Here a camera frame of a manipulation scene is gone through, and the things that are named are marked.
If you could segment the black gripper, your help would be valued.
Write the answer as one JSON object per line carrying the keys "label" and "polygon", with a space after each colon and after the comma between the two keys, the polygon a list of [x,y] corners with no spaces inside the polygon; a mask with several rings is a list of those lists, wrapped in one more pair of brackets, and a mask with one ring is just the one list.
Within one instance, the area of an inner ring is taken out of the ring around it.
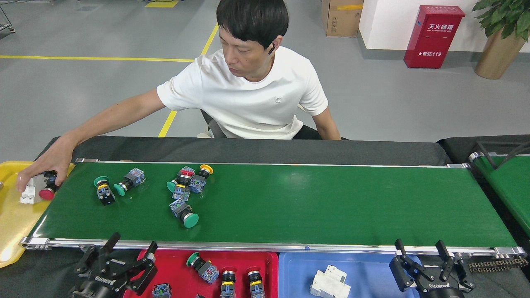
{"label": "black gripper", "polygon": [[[75,273],[88,276],[93,270],[96,274],[115,271],[121,262],[109,256],[119,239],[120,233],[115,232],[104,245],[89,247],[77,263]],[[142,259],[124,266],[125,276],[91,276],[70,290],[70,298],[121,298],[126,290],[141,295],[157,274],[154,264],[157,248],[157,242],[151,242]]]}
{"label": "black gripper", "polygon": [[[395,247],[396,256],[390,261],[389,267],[400,291],[416,284],[421,298],[463,298],[461,290],[475,289],[476,283],[471,279],[471,271],[465,260],[449,252],[442,240],[436,243],[439,257],[443,261],[439,275],[441,281],[431,282],[431,275],[427,273],[426,268],[407,255],[401,239],[395,241]],[[453,270],[458,274],[458,281],[449,279]]]}

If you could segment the person's right hand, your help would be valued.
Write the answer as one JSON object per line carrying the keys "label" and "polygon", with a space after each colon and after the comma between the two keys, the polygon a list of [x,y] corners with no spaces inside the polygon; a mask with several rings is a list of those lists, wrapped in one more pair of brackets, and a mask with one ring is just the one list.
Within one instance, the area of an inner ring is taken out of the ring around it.
{"label": "person's right hand", "polygon": [[66,179],[72,153],[78,142],[76,139],[64,135],[58,138],[44,154],[30,166],[19,172],[16,187],[20,193],[26,189],[30,178],[45,171],[55,171],[55,185],[60,186]]}

